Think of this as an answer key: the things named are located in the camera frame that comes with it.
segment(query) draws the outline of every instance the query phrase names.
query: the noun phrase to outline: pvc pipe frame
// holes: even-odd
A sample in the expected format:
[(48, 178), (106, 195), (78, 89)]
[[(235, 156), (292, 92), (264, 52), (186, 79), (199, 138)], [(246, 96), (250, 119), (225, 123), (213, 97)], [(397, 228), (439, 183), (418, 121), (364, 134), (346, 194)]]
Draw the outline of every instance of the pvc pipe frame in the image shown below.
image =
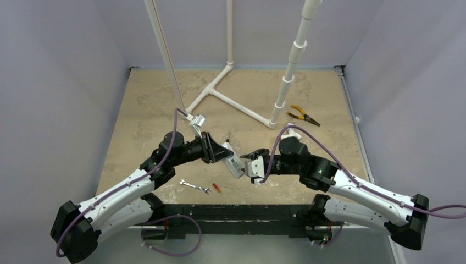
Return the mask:
[[(180, 109), (184, 109), (181, 100), (180, 90), (178, 88), (178, 84), (176, 82), (175, 72), (172, 68), (170, 55), (168, 52), (167, 44), (164, 42), (163, 38), (163, 30), (162, 26), (160, 25), (160, 21), (157, 20), (157, 8), (153, 0), (145, 0), (146, 8), (151, 17), (152, 26), (154, 28), (154, 32), (156, 33), (157, 42), (160, 47), (160, 51), (162, 52), (162, 56), (164, 59), (165, 67), (170, 76), (170, 81), (173, 85), (173, 91), (175, 93), (176, 98), (179, 100)], [(298, 34), (296, 37), (296, 41), (294, 41), (293, 46), (291, 48), (290, 56), (289, 56), (289, 63), (286, 68), (285, 76), (282, 79), (282, 83), (280, 85), (280, 92), (277, 97), (277, 101), (274, 104), (274, 108), (272, 110), (272, 117), (270, 119), (266, 119), (262, 117), (260, 114), (250, 110), (249, 108), (241, 105), (240, 103), (226, 97), (222, 93), (215, 90), (215, 86), (218, 82), (233, 69), (233, 0), (226, 0), (226, 30), (227, 30), (227, 50), (228, 50), (228, 58), (226, 62), (225, 68), (220, 72), (220, 74), (215, 77), (215, 79), (210, 82), (199, 94), (196, 99), (186, 108), (186, 113), (191, 114), (194, 108), (208, 95), (213, 95), (218, 99), (226, 102), (227, 104), (235, 107), (236, 109), (240, 110), (241, 112), (247, 114), (248, 116), (256, 119), (257, 121), (263, 123), (266, 127), (274, 129), (277, 126), (277, 119), (278, 115), (281, 113), (285, 106), (285, 97), (288, 93), (288, 90), (293, 83), (295, 76), (293, 75), (296, 65), (301, 58), (301, 54), (306, 49), (307, 41), (306, 36), (307, 32), (309, 31), (310, 22), (315, 16), (315, 12), (317, 8), (322, 3), (322, 0), (306, 0), (304, 3), (303, 11), (302, 11), (302, 19), (299, 25)]]
[(176, 101), (178, 103), (178, 108), (185, 112), (185, 106), (183, 100), (181, 99), (180, 88), (178, 87), (178, 81), (176, 80), (175, 69), (173, 68), (173, 63), (171, 62), (170, 52), (168, 51), (167, 43), (165, 42), (165, 37), (163, 34), (162, 25), (159, 20), (159, 15), (157, 11), (157, 6), (154, 0), (144, 0), (146, 4), (147, 13), (151, 19), (152, 29), (156, 35), (157, 44), (159, 45), (160, 52), (162, 54), (163, 63), (167, 69), (168, 77), (170, 78), (171, 85), (173, 87), (173, 93), (175, 94)]

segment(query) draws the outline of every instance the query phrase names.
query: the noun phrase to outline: pliers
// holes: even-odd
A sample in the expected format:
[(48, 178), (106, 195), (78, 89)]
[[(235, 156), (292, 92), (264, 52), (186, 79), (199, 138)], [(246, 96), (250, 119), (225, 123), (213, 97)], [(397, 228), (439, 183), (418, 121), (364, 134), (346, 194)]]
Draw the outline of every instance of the pliers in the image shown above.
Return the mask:
[(295, 104), (292, 104), (291, 108), (294, 108), (294, 109), (298, 110), (302, 114), (302, 116), (295, 115), (295, 114), (291, 113), (290, 111), (286, 112), (288, 114), (288, 116), (290, 116), (292, 118), (300, 119), (300, 120), (305, 120), (305, 121), (307, 121), (307, 122), (309, 122), (311, 124), (314, 124), (314, 125), (320, 127), (320, 124), (316, 120), (314, 120), (314, 118), (312, 118), (308, 114), (306, 114), (306, 112), (301, 107), (299, 107), (299, 106), (297, 106)]

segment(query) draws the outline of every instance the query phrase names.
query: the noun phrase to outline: tile floor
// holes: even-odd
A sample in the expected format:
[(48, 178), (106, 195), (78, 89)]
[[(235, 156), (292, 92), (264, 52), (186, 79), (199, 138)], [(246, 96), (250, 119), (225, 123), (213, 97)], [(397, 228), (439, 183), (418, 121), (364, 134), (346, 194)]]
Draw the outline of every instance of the tile floor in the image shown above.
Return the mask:
[[(177, 77), (185, 106), (213, 80), (219, 71), (179, 71)], [(278, 94), (283, 71), (234, 70), (216, 89), (267, 118)], [(219, 99), (208, 96), (193, 111), (207, 117), (203, 131), (209, 131), (219, 143), (230, 138), (239, 154), (261, 147), (271, 149), (280, 128), (294, 120), (326, 145), (356, 175), (366, 179), (359, 147), (340, 81), (334, 71), (298, 71), (286, 102), (301, 106), (321, 123), (321, 127), (292, 119), (283, 112), (279, 126), (268, 129)], [(131, 174), (154, 149), (163, 136), (172, 130), (173, 110), (176, 106), (168, 75), (162, 70), (134, 70), (131, 72), (121, 104), (114, 133), (107, 153), (97, 193), (120, 182)], [(178, 131), (185, 140), (193, 134), (186, 120), (179, 120)], [(310, 139), (301, 140), (311, 153), (328, 156)], [(217, 183), (221, 193), (211, 195), (178, 182), (212, 188)], [(317, 193), (307, 189), (296, 175), (271, 176), (265, 185), (252, 185), (249, 178), (236, 180), (223, 165), (191, 162), (176, 167), (176, 176), (155, 191), (167, 204), (307, 204)]]

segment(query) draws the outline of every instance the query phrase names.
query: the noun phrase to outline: wrench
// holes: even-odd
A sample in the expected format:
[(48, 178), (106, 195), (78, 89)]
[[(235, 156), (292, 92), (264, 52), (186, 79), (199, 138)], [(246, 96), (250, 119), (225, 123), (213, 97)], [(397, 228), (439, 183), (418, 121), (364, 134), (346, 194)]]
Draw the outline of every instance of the wrench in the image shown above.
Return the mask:
[(196, 189), (198, 189), (198, 190), (201, 190), (201, 191), (203, 191), (203, 192), (206, 193), (206, 194), (210, 194), (210, 193), (209, 193), (209, 192), (210, 192), (210, 188), (202, 188), (202, 187), (200, 187), (200, 186), (187, 183), (187, 182), (185, 182), (185, 180), (183, 180), (183, 179), (180, 181), (180, 184), (182, 184), (182, 185), (187, 185), (187, 186), (189, 186), (189, 187), (193, 187), (193, 188), (196, 188)]

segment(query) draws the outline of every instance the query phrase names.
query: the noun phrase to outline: black metal base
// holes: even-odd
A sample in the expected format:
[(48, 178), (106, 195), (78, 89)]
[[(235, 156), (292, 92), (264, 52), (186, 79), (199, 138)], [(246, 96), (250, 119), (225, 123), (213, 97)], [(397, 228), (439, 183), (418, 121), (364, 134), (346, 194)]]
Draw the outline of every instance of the black metal base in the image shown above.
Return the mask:
[[(331, 232), (321, 232), (316, 238), (316, 232), (312, 229), (316, 226), (328, 226), (330, 222), (321, 217), (310, 217), (310, 207), (311, 205), (165, 205), (164, 212), (166, 216), (180, 214), (192, 217), (203, 234), (288, 235), (289, 238), (310, 240), (331, 238)], [(162, 228), (155, 232), (145, 232), (144, 238), (184, 239), (186, 234), (198, 233), (196, 226), (185, 218), (171, 219), (166, 227), (167, 232)]]

